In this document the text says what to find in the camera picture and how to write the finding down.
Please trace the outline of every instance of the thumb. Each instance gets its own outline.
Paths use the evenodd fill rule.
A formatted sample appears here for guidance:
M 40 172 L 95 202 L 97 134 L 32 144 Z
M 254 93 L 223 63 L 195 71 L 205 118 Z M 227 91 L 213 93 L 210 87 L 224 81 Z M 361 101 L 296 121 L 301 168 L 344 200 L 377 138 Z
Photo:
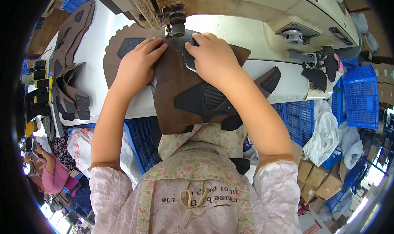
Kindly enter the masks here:
M 196 58 L 196 54 L 197 54 L 197 46 L 193 46 L 191 43 L 186 42 L 185 43 L 185 49 L 189 52 L 189 54 L 191 56 L 193 56 L 194 58 Z

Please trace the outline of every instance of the floral apron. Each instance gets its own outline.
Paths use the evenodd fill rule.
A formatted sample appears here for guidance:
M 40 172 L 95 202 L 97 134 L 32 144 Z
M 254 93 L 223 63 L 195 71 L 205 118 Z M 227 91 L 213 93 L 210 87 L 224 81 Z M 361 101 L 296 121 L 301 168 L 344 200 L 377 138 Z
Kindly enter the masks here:
M 235 190 L 229 191 L 230 196 L 226 200 L 237 204 L 238 233 L 253 233 L 254 220 L 247 191 L 247 179 L 241 177 L 234 163 L 228 158 L 235 157 L 234 155 L 242 157 L 243 132 L 244 126 L 235 131 L 222 131 L 214 124 L 199 124 L 195 125 L 193 131 L 189 133 L 164 135 L 159 146 L 159 154 L 164 161 L 151 168 L 145 174 L 142 183 L 138 203 L 140 214 L 137 215 L 137 233 L 150 233 L 152 230 L 150 223 L 153 209 L 151 208 L 156 192 L 156 181 L 177 178 L 189 179 L 187 188 L 176 196 L 185 208 L 204 207 L 206 201 L 212 202 L 211 197 L 207 198 L 211 189 L 204 188 L 205 180 L 220 180 L 233 185 Z M 206 141 L 205 137 L 215 139 Z M 200 194 L 197 193 L 200 199 L 192 201 L 193 193 L 189 190 L 189 186 L 191 181 L 198 180 L 202 180 Z

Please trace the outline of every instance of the white cable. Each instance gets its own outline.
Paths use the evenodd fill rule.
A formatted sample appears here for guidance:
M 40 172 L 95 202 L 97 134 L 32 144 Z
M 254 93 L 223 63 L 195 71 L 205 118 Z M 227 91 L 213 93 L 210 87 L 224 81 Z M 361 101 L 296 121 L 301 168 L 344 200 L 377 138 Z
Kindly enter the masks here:
M 313 57 L 313 60 L 314 60 L 313 62 L 305 62 L 305 64 L 307 64 L 307 68 L 314 69 L 315 66 L 316 66 L 317 63 L 318 63 L 318 58 L 317 58 L 317 56 L 316 56 L 316 53 L 305 53 L 305 54 L 302 54 L 302 55 L 306 55 L 306 56 L 311 56 L 311 57 Z

